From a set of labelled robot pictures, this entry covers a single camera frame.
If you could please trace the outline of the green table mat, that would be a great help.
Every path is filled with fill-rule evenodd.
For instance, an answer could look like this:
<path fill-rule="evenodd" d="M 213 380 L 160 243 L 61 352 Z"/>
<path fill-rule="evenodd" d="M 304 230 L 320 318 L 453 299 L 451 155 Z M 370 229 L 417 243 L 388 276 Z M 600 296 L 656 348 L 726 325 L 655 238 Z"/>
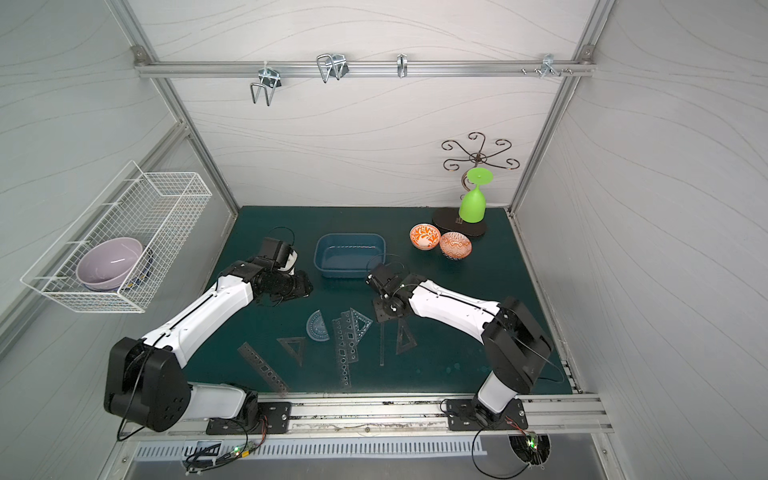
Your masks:
<path fill-rule="evenodd" d="M 500 208 L 487 211 L 487 233 L 474 241 L 464 260 L 446 258 L 439 249 L 421 251 L 409 239 L 411 228 L 427 223 L 428 208 L 245 207 L 218 259 L 219 267 L 255 255 L 265 237 L 293 241 L 298 268 L 305 271 L 313 292 L 280 305 L 253 303 L 231 317 L 193 355 L 187 377 L 201 383 L 228 383 L 267 392 L 269 385 L 238 354 L 250 343 L 286 382 L 293 393 L 338 393 L 342 390 L 332 341 L 306 342 L 299 367 L 277 342 L 301 337 L 316 310 L 331 323 L 343 311 L 372 316 L 374 292 L 361 279 L 324 278 L 314 265 L 317 241 L 329 233 L 375 233 L 386 241 L 389 265 L 403 273 L 420 274 L 444 288 L 499 302 L 519 299 L 537 320 L 544 317 L 509 219 Z M 417 346 L 396 354 L 397 325 L 386 325 L 385 366 L 379 366 L 379 326 L 360 343 L 359 361 L 351 367 L 354 392 L 474 393 L 487 378 L 490 365 L 482 345 L 437 321 L 412 317 L 408 324 Z"/>

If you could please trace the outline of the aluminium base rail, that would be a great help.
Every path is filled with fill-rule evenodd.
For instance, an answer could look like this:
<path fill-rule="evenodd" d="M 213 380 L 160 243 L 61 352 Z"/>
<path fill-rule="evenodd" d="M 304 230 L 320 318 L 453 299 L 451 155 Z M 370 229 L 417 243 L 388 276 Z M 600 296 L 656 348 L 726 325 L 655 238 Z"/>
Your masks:
<path fill-rule="evenodd" d="M 480 428 L 448 416 L 447 407 L 471 409 L 468 393 L 264 394 L 261 403 L 288 402 L 291 412 L 285 437 L 385 437 L 459 435 Z M 596 394 L 522 395 L 512 401 L 490 433 L 608 434 L 614 431 Z"/>

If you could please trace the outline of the orange patterned bowl left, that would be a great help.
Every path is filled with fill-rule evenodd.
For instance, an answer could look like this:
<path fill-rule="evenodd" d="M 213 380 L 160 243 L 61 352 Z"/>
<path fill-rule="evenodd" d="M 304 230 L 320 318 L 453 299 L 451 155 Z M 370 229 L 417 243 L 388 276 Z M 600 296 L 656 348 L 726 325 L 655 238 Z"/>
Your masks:
<path fill-rule="evenodd" d="M 429 251 L 439 245 L 441 239 L 440 230 L 428 223 L 413 226 L 409 232 L 412 245 L 422 251 Z"/>

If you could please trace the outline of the purple bowl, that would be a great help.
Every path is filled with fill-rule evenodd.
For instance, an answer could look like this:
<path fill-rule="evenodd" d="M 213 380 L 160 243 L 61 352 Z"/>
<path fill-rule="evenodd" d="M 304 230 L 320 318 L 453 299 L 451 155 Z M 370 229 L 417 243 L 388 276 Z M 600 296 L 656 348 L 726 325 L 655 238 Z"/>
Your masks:
<path fill-rule="evenodd" d="M 132 237 L 104 241 L 79 260 L 76 278 L 92 291 L 115 290 L 127 279 L 143 252 L 143 244 Z"/>

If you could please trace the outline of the green plastic goblet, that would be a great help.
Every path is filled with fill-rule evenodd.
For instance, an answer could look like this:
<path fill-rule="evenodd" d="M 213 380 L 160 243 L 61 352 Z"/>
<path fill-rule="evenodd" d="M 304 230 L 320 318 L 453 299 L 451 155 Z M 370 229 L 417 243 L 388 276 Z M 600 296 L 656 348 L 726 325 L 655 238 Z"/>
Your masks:
<path fill-rule="evenodd" d="M 462 197 L 459 207 L 459 217 L 463 222 L 479 223 L 484 219 L 486 198 L 481 187 L 492 181 L 492 172 L 484 167 L 474 167 L 463 175 L 462 185 L 465 187 L 466 193 Z"/>

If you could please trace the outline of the aluminium top rail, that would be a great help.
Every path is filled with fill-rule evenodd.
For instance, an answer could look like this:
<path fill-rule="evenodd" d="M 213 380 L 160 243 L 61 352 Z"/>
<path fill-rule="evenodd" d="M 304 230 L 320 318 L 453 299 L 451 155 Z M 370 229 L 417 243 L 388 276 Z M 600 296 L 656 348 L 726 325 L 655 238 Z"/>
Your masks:
<path fill-rule="evenodd" d="M 406 78 L 512 78 L 523 76 L 521 68 L 533 69 L 542 59 L 533 61 L 434 61 L 408 59 Z M 354 61 L 349 60 L 348 78 L 399 78 L 396 60 Z M 597 70 L 593 63 L 555 60 L 559 68 L 571 68 L 569 77 L 591 76 Z M 319 79 L 320 72 L 314 61 L 259 62 L 158 62 L 137 66 L 135 70 L 143 78 L 256 78 L 264 66 L 277 70 L 283 79 Z"/>

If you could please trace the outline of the dark straight stencil ruler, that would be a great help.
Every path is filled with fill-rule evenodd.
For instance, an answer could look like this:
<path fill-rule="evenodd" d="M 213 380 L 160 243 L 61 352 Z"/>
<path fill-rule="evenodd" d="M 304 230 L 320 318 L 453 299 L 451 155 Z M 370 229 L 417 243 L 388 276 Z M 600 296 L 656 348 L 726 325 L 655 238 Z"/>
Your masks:
<path fill-rule="evenodd" d="M 284 396 L 289 392 L 289 387 L 282 377 L 276 373 L 250 344 L 244 342 L 238 348 L 238 353 L 276 393 Z"/>

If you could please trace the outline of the blue plastic storage box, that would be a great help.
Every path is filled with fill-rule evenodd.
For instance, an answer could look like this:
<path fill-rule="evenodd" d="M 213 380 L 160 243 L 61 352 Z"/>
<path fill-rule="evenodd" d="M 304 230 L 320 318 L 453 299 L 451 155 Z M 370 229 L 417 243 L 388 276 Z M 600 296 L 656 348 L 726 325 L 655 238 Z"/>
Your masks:
<path fill-rule="evenodd" d="M 386 241 L 375 233 L 329 233 L 316 243 L 314 265 L 324 278 L 361 279 L 386 259 Z"/>

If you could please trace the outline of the metal double hook left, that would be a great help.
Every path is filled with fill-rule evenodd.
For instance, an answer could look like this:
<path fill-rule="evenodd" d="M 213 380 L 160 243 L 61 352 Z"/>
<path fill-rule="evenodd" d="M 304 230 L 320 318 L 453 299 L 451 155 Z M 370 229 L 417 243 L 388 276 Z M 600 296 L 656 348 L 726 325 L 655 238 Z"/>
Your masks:
<path fill-rule="evenodd" d="M 260 97 L 267 106 L 272 104 L 276 90 L 282 86 L 281 74 L 268 66 L 264 66 L 257 73 L 257 79 L 250 84 L 250 93 L 253 104 L 257 104 Z"/>

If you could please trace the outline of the clear stencil template ruler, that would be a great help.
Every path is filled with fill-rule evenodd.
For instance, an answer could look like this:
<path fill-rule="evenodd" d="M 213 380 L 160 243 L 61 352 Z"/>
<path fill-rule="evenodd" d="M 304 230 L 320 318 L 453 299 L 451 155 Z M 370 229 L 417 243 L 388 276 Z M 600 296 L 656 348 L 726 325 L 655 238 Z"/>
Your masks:
<path fill-rule="evenodd" d="M 359 361 L 357 333 L 349 311 L 332 320 L 336 368 L 343 390 L 352 387 L 351 364 Z"/>

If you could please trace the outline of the round cooling fan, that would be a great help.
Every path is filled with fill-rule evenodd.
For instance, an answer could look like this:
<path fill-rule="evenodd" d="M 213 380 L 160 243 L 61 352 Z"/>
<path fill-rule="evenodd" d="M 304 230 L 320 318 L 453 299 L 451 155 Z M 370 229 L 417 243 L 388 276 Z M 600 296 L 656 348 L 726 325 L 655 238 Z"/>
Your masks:
<path fill-rule="evenodd" d="M 551 440 L 545 434 L 529 432 L 525 435 L 512 435 L 509 443 L 517 457 L 531 466 L 542 466 L 551 453 Z"/>

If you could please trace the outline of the metal single hook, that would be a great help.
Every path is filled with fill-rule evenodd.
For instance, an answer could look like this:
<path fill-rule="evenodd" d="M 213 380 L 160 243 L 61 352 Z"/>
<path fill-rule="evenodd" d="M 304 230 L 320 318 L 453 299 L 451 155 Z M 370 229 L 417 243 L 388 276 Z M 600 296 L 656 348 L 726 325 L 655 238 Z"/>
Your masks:
<path fill-rule="evenodd" d="M 408 58 L 405 54 L 399 54 L 396 57 L 397 76 L 401 79 L 408 75 Z"/>

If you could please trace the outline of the metal double hook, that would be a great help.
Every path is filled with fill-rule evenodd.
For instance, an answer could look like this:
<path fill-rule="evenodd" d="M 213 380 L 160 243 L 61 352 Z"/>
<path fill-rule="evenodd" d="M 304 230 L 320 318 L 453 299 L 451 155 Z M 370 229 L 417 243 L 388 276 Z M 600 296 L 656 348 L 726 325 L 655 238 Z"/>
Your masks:
<path fill-rule="evenodd" d="M 324 83 L 327 83 L 331 78 L 340 80 L 349 73 L 348 62 L 343 54 L 324 53 L 318 55 L 316 65 Z"/>
<path fill-rule="evenodd" d="M 253 104 L 257 104 L 260 97 L 267 106 L 272 104 L 276 90 L 282 86 L 281 74 L 268 66 L 264 66 L 257 73 L 257 79 L 250 84 L 250 93 Z"/>

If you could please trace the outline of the orange patterned bowl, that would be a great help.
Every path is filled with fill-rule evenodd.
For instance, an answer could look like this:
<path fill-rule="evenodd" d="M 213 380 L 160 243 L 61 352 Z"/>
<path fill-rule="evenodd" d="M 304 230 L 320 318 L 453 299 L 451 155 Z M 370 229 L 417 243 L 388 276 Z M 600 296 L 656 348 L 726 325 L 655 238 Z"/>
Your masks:
<path fill-rule="evenodd" d="M 441 239 L 440 230 L 428 223 L 413 226 L 409 232 L 412 245 L 422 251 L 429 251 L 439 245 Z"/>
<path fill-rule="evenodd" d="M 439 241 L 442 254 L 451 260 L 462 260 L 472 253 L 470 239 L 460 232 L 446 232 Z"/>

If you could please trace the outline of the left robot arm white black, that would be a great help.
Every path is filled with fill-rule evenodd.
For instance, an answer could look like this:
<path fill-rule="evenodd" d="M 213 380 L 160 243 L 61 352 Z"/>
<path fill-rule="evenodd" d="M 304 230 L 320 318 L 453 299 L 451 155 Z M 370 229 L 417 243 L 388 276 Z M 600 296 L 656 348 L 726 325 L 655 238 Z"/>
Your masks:
<path fill-rule="evenodd" d="M 305 298 L 312 285 L 297 270 L 298 255 L 237 261 L 198 299 L 139 339 L 125 337 L 110 350 L 104 409 L 154 432 L 187 420 L 224 419 L 251 430 L 258 423 L 258 395 L 243 387 L 187 379 L 194 353 L 226 321 L 267 295 L 276 301 Z"/>

